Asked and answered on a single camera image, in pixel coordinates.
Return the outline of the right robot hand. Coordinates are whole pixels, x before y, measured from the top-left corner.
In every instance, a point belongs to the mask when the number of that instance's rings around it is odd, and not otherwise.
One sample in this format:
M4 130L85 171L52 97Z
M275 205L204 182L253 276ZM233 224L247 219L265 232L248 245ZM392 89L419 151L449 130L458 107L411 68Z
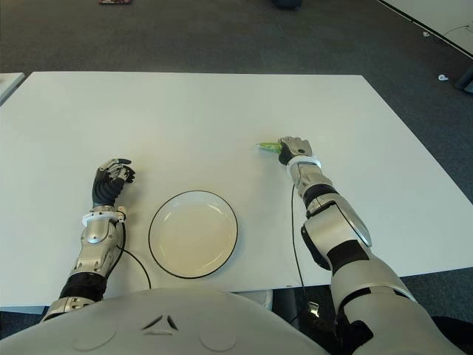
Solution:
M281 146L279 153L279 162L282 165L287 166L289 161L297 156L308 156L313 155L312 148L308 140L302 140L298 137L282 137L278 140Z

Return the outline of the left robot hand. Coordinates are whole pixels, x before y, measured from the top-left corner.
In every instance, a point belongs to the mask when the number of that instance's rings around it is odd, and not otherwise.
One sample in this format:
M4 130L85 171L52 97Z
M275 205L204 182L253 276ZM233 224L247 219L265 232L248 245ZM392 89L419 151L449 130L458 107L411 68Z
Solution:
M98 167L92 185L92 205L114 206L126 183L135 179L131 161L113 158Z

